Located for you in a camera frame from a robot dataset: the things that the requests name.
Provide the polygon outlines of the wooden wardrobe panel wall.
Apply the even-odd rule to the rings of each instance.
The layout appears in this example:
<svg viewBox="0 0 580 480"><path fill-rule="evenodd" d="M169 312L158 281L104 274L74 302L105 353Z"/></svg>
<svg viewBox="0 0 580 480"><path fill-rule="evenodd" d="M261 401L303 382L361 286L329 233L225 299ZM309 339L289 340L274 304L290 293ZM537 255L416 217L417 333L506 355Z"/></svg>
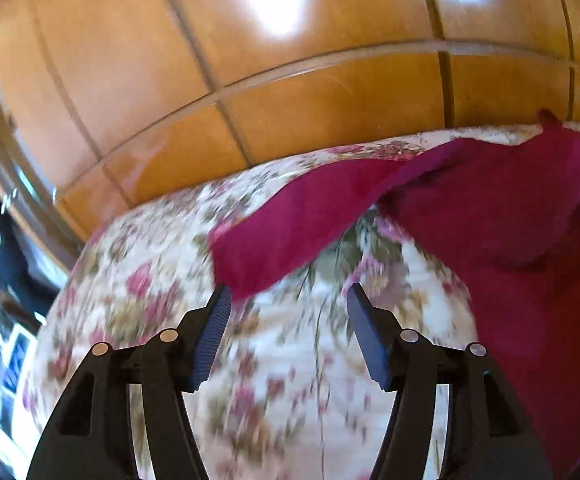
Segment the wooden wardrobe panel wall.
<svg viewBox="0 0 580 480"><path fill-rule="evenodd" d="M580 0L0 0L0 197L65 271L179 188L542 108L580 122Z"/></svg>

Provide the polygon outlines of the dark red knit garment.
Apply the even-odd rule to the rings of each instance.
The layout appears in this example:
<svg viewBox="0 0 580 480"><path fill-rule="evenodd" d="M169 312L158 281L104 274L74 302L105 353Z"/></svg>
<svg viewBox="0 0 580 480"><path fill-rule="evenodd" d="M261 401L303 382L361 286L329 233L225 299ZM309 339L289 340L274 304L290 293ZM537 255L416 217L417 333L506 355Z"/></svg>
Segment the dark red knit garment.
<svg viewBox="0 0 580 480"><path fill-rule="evenodd" d="M457 139L315 169L214 238L216 281L253 296L371 206L468 287L556 477L580 478L580 132L548 120L518 145Z"/></svg>

